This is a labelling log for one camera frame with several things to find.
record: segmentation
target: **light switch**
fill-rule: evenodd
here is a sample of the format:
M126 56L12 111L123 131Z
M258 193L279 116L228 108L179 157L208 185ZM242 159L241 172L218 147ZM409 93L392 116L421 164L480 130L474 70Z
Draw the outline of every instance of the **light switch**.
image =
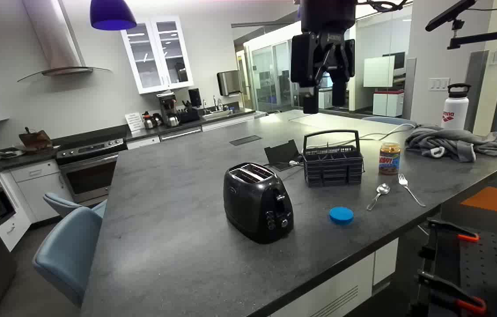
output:
M450 78L429 78L428 90L430 92L447 92Z

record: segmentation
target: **blue round lid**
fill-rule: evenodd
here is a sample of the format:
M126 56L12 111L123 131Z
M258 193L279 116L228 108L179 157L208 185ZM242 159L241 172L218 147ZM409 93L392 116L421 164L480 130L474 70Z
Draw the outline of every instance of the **blue round lid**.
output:
M353 220L353 212L345 207L334 207L330 212L331 220L337 225L348 225Z

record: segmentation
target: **light blue chair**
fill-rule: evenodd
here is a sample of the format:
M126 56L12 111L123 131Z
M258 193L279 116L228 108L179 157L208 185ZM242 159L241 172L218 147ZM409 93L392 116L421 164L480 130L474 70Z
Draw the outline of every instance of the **light blue chair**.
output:
M362 120L366 121L375 121L375 122L383 122L384 124L392 124L392 125L402 125L402 124L412 124L414 126L417 125L417 122L402 119L402 118L393 118L393 117L364 117Z
M73 210L82 207L82 205L61 198L54 193L46 193L45 196L43 196L43 199L49 204L49 206L55 209L55 211L57 211L57 213L59 213L61 217L66 217ZM96 214L100 216L100 218L103 219L103 215L105 214L106 211L106 204L107 200L104 200L101 203L98 203L96 206L94 206L92 208L92 211L94 211Z
M68 214L33 257L35 270L74 305L81 307L102 219L88 207Z

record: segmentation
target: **water bottle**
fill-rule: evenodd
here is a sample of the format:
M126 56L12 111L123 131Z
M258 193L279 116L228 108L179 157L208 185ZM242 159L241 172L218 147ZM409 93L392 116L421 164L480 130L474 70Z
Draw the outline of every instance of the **water bottle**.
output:
M452 88L462 88L460 91L453 91ZM442 122L440 126L445 129L464 129L465 119L468 114L468 92L471 85L451 84L448 86L448 98L444 103L442 112Z

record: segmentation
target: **sink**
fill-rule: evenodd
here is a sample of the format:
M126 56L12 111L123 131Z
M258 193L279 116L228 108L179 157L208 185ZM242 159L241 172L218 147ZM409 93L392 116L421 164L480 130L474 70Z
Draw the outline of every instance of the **sink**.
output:
M206 119L206 120L208 120L208 119L215 119L215 118L226 117L229 114L231 114L231 111L229 111L229 110L226 110L226 111L216 111L216 112L213 112L212 114L206 114L206 115L204 115L203 118Z

